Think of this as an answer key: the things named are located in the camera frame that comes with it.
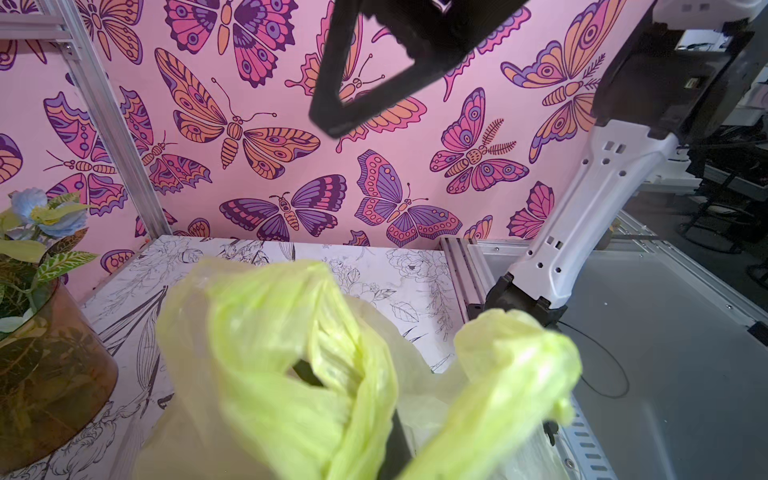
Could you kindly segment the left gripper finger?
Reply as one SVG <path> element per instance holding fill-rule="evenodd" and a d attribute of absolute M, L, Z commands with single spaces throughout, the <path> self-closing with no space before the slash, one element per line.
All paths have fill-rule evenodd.
<path fill-rule="evenodd" d="M 406 433 L 398 412 L 392 417 L 392 429 L 386 442 L 386 452 L 379 468 L 377 480 L 394 480 L 407 467 L 412 459 Z"/>

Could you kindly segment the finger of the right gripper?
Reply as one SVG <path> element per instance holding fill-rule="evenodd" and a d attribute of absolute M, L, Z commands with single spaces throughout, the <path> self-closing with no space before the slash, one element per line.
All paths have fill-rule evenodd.
<path fill-rule="evenodd" d="M 523 1 L 337 1 L 309 118 L 328 136 L 339 139 L 459 66 L 487 40 Z M 357 100 L 343 102 L 340 88 L 359 17 L 386 27 L 413 61 L 407 69 Z"/>

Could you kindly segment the yellow-green plastic bag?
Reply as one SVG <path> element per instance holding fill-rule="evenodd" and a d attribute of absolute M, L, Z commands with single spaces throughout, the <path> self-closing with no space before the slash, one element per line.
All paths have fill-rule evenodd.
<path fill-rule="evenodd" d="M 329 266 L 208 258 L 168 293 L 156 339 L 174 396 L 137 479 L 376 479 L 398 412 L 396 479 L 487 479 L 457 439 L 470 381 L 436 373 Z"/>

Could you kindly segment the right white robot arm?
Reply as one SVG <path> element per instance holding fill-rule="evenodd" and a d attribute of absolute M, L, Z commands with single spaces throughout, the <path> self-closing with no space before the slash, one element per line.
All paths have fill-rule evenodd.
<path fill-rule="evenodd" d="M 340 138 L 461 65 L 522 8 L 519 1 L 339 1 L 309 110 Z M 355 25 L 384 25 L 411 65 L 358 100 L 340 86 Z M 710 135 L 767 62 L 763 1 L 656 1 L 603 76 L 575 176 L 527 252 L 467 307 L 521 310 L 556 324 L 593 249 L 644 179 L 681 145 Z"/>

